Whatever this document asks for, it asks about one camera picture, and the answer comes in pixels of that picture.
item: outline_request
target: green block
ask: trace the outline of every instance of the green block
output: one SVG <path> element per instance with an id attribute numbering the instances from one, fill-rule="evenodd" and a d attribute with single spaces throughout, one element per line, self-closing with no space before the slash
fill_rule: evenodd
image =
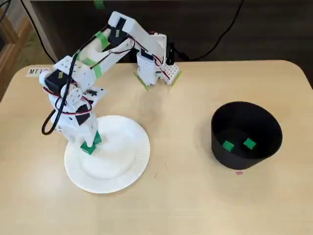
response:
<path id="1" fill-rule="evenodd" d="M 247 139 L 245 142 L 244 142 L 244 145 L 247 146 L 249 149 L 253 149 L 255 146 L 256 146 L 256 142 L 254 142 L 252 139 Z"/>
<path id="2" fill-rule="evenodd" d="M 96 145 L 93 143 L 92 146 L 89 148 L 87 146 L 86 141 L 83 142 L 83 144 L 80 146 L 80 148 L 85 152 L 88 153 L 89 155 L 91 155 L 93 153 L 93 151 L 96 149 Z"/>
<path id="3" fill-rule="evenodd" d="M 223 147 L 224 149 L 226 149 L 227 151 L 231 151 L 234 148 L 235 145 L 233 145 L 231 142 L 225 141 L 223 143 Z"/>
<path id="4" fill-rule="evenodd" d="M 100 136 L 99 132 L 97 131 L 96 135 L 94 136 L 93 143 L 98 144 L 98 143 L 101 143 L 101 141 L 102 141 L 101 136 Z"/>

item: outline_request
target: table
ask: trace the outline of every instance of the table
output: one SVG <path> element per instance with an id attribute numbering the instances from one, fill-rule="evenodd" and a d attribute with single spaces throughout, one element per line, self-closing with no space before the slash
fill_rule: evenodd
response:
<path id="1" fill-rule="evenodd" d="M 313 92 L 287 61 L 179 63 L 173 87 L 149 91 L 117 64 L 97 85 L 108 90 L 97 116 L 123 115 L 147 131 L 151 156 L 142 176 L 117 193 L 76 187 L 63 165 L 64 137 L 41 134 L 51 111 L 37 78 L 17 72 L 0 103 L 2 234 L 311 235 Z M 210 149 L 214 111 L 249 101 L 283 130 L 272 157 L 237 175 Z"/>

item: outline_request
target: black bowl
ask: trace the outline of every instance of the black bowl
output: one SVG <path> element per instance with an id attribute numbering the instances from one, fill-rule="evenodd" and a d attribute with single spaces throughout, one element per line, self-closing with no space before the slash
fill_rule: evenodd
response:
<path id="1" fill-rule="evenodd" d="M 247 169 L 278 151 L 282 129 L 267 110 L 248 102 L 220 107 L 211 122 L 212 151 L 231 169 Z"/>

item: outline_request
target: black wire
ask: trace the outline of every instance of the black wire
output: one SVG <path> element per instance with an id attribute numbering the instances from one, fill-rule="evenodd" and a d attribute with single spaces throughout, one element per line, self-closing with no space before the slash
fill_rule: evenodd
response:
<path id="1" fill-rule="evenodd" d="M 236 11 L 235 17 L 233 18 L 231 24 L 230 24 L 229 27 L 220 35 L 220 37 L 218 38 L 218 40 L 217 40 L 217 42 L 215 43 L 215 45 L 214 45 L 206 54 L 204 54 L 204 55 L 202 55 L 202 56 L 199 56 L 199 57 L 197 57 L 197 58 L 194 58 L 194 59 L 190 59 L 185 53 L 177 51 L 176 48 L 174 48 L 174 51 L 178 54 L 178 56 L 179 56 L 183 61 L 197 61 L 197 60 L 200 60 L 200 59 L 202 59 L 202 58 L 208 56 L 208 55 L 209 55 L 210 53 L 212 53 L 212 51 L 214 51 L 214 49 L 219 45 L 221 39 L 226 35 L 226 33 L 228 33 L 228 32 L 231 30 L 231 28 L 233 27 L 233 25 L 235 24 L 235 22 L 236 22 L 236 20 L 237 20 L 237 18 L 238 18 L 238 15 L 239 15 L 239 13 L 240 13 L 240 10 L 241 10 L 241 8 L 242 8 L 244 2 L 245 2 L 245 0 L 241 0 L 241 1 L 240 1 L 240 4 L 239 4 L 238 9 L 237 9 L 237 11 Z"/>
<path id="2" fill-rule="evenodd" d="M 10 6 L 10 4 L 11 4 L 11 0 L 8 0 L 8 1 L 5 1 L 5 2 L 1 3 L 0 7 L 4 6 L 5 4 L 8 4 L 8 5 L 6 6 L 6 9 L 4 10 L 3 15 L 2 15 L 1 18 L 0 18 L 0 22 L 3 20 L 3 18 L 4 18 L 4 16 L 5 16 L 6 12 L 8 11 L 9 6 Z"/>
<path id="3" fill-rule="evenodd" d="M 24 10 L 26 11 L 26 13 L 27 13 L 27 15 L 28 15 L 28 17 L 29 17 L 31 23 L 32 23 L 33 26 L 34 26 L 34 29 L 35 29 L 35 31 L 36 31 L 36 34 L 37 34 L 38 38 L 39 38 L 40 44 L 41 44 L 41 46 L 43 47 L 43 49 L 44 49 L 46 55 L 47 55 L 47 56 L 50 58 L 50 60 L 55 64 L 56 61 L 55 61 L 55 60 L 51 57 L 51 55 L 47 52 L 47 50 L 46 50 L 46 48 L 45 48 L 45 46 L 44 46 L 44 43 L 43 43 L 43 41 L 42 41 L 42 39 L 41 39 L 41 37 L 40 37 L 40 34 L 39 34 L 39 32 L 38 32 L 38 29 L 37 29 L 37 27 L 36 27 L 36 25 L 35 25 L 33 19 L 31 18 L 30 13 L 29 13 L 29 11 L 27 10 L 27 8 L 26 8 L 26 6 L 25 6 L 23 0 L 20 0 L 20 2 L 21 2 L 21 4 L 22 4 Z"/>
<path id="4" fill-rule="evenodd" d="M 67 99 L 69 85 L 70 85 L 70 82 L 72 80 L 72 74 L 73 74 L 73 69 L 74 69 L 74 65 L 75 65 L 75 62 L 76 62 L 76 58 L 77 58 L 79 53 L 80 53 L 80 51 L 76 52 L 74 54 L 74 56 L 73 56 L 72 62 L 71 62 L 70 67 L 69 67 L 69 72 L 68 72 L 68 77 L 67 77 L 67 84 L 66 84 L 66 87 L 65 87 L 64 95 L 62 97 L 61 105 L 59 107 L 59 110 L 58 110 L 57 116 L 56 116 L 56 118 L 54 120 L 54 123 L 53 123 L 53 125 L 52 125 L 52 127 L 50 128 L 49 131 L 46 132 L 45 131 L 45 127 L 48 124 L 49 120 L 51 119 L 52 115 L 55 113 L 55 110 L 52 110 L 52 112 L 49 114 L 49 116 L 46 118 L 46 120 L 43 123 L 43 126 L 41 128 L 41 132 L 44 135 L 50 135 L 54 131 L 54 129 L 56 128 L 56 126 L 57 126 L 57 124 L 59 122 L 59 119 L 61 117 L 64 105 L 65 105 L 65 102 L 66 102 L 66 99 Z"/>

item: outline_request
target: robotic arm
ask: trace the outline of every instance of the robotic arm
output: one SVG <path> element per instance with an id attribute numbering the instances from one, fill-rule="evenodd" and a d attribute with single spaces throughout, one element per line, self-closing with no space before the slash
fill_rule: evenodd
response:
<path id="1" fill-rule="evenodd" d="M 109 44 L 116 47 L 105 51 Z M 137 53 L 139 78 L 147 85 L 155 85 L 160 78 L 171 85 L 179 73 L 175 64 L 166 64 L 166 35 L 146 32 L 136 20 L 113 12 L 109 26 L 96 33 L 73 57 L 66 56 L 54 67 L 45 71 L 39 82 L 49 95 L 54 108 L 44 122 L 42 133 L 52 133 L 53 128 L 91 154 L 101 142 L 98 123 L 92 109 L 105 95 L 94 83 L 131 49 Z M 52 131 L 45 132 L 49 119 Z"/>

